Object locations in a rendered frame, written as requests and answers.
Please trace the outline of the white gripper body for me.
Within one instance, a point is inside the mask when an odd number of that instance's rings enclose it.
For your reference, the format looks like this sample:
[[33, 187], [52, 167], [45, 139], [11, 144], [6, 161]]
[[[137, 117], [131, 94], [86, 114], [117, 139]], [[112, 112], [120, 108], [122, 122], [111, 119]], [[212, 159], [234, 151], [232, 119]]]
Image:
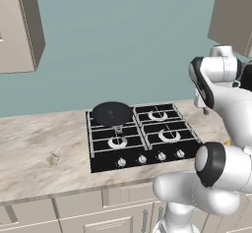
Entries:
[[194, 105], [197, 108], [206, 108], [207, 107], [203, 98], [201, 97], [201, 94], [198, 92], [197, 89], [195, 89]]

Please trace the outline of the black frying pan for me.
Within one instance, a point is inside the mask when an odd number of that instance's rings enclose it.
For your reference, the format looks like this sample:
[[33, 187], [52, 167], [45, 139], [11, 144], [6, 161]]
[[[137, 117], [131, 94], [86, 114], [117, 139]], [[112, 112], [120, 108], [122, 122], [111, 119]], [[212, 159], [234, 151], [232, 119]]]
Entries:
[[112, 127], [117, 135], [122, 135], [122, 127], [131, 120], [133, 111], [123, 102], [106, 101], [98, 104], [92, 114], [98, 124]]

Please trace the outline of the black gas hob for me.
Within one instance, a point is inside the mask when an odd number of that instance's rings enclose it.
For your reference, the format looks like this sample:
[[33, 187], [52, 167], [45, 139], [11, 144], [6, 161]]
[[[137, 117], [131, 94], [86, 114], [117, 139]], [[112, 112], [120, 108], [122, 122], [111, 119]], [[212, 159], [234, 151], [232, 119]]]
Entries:
[[[173, 103], [132, 106], [133, 116], [117, 135], [112, 127], [98, 124], [91, 111], [86, 112], [90, 166], [93, 173], [191, 159], [202, 144], [189, 123]], [[183, 158], [176, 156], [181, 149]], [[160, 161], [163, 152], [166, 160]], [[138, 158], [143, 155], [147, 162]], [[123, 158], [126, 165], [117, 161]]]

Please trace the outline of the beige drawer front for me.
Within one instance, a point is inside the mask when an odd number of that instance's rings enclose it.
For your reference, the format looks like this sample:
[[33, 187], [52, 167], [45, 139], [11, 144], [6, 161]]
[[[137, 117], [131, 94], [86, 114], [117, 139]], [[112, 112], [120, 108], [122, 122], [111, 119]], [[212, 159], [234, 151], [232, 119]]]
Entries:
[[112, 188], [103, 190], [101, 193], [104, 206], [130, 204], [135, 202], [153, 200], [155, 198], [153, 192], [153, 183]]
[[84, 215], [102, 209], [101, 191], [69, 195], [56, 198], [55, 201], [61, 218]]

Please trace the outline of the beige wall cupboard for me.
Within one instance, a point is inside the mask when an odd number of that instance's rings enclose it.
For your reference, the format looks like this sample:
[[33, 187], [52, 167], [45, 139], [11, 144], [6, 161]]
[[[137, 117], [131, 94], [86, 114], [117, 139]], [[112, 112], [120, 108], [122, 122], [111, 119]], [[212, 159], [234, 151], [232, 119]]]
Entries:
[[208, 38], [252, 58], [252, 0], [215, 0]]
[[36, 71], [44, 47], [37, 0], [0, 0], [0, 74]]

